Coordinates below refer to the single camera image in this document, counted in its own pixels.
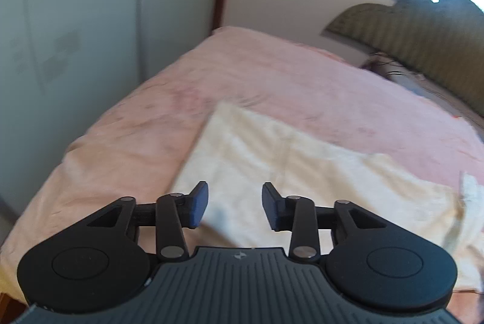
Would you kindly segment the cream white pants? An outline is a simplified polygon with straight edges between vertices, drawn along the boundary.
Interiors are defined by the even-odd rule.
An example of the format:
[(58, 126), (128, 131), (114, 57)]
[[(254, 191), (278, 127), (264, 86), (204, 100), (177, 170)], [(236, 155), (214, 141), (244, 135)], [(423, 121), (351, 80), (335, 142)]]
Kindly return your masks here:
[(289, 244), (274, 232), (262, 187), (330, 207), (347, 199), (440, 245), (458, 267), (455, 288), (483, 290), (483, 187), (463, 173), (459, 188), (424, 181), (386, 154), (363, 154), (271, 117), (220, 103), (179, 172), (173, 189), (207, 182), (205, 227), (239, 247)]

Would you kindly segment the pink bed blanket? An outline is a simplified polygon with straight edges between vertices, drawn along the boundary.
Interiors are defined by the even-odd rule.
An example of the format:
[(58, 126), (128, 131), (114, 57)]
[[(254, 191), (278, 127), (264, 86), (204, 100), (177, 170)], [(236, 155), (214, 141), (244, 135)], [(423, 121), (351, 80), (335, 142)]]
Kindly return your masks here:
[[(162, 189), (141, 197), (122, 195), (140, 203), (174, 191), (181, 168), (220, 103), (271, 117), (335, 146), (389, 155), (424, 181), (456, 189), (467, 173), (483, 187), (483, 144), (465, 119), (323, 50), (258, 31), (217, 30), (146, 81), (144, 91), (154, 116), (152, 133), (160, 155), (153, 162), (161, 168)], [(122, 196), (95, 206), (82, 218)], [(190, 248), (237, 247), (203, 222), (185, 238)], [(5, 243), (1, 291), (23, 300), (16, 270), (28, 250), (10, 257), (3, 252)], [(456, 290), (450, 311), (461, 322), (480, 323), (483, 290)]]

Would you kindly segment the grey striped mattress sheet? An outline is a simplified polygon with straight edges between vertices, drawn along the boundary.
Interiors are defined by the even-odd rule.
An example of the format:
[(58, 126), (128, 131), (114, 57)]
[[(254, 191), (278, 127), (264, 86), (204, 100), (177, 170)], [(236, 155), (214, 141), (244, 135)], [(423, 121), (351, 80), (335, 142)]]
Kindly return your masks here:
[(398, 61), (383, 53), (371, 54), (362, 66), (377, 75), (392, 81), (416, 95), (433, 101), (454, 116), (465, 117), (471, 122), (480, 124), (483, 117), (475, 113), (461, 99), (451, 94), (448, 90), (438, 86), (427, 79), (421, 73), (415, 73)]

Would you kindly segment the white wardrobe door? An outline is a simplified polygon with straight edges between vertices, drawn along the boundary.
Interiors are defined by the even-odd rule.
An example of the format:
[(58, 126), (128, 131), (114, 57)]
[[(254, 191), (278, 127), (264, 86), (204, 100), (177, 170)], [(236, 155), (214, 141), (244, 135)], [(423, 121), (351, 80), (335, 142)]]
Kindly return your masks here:
[(122, 195), (161, 192), (144, 82), (209, 34), (214, 0), (1, 0), (1, 197), (14, 257)]

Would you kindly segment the olive green upholstered headboard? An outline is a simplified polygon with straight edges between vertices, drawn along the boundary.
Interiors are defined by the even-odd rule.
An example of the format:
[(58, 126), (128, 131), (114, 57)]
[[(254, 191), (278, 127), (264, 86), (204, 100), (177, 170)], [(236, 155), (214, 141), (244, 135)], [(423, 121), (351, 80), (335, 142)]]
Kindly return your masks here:
[(471, 0), (355, 5), (326, 30), (388, 54), (483, 115), (483, 11)]

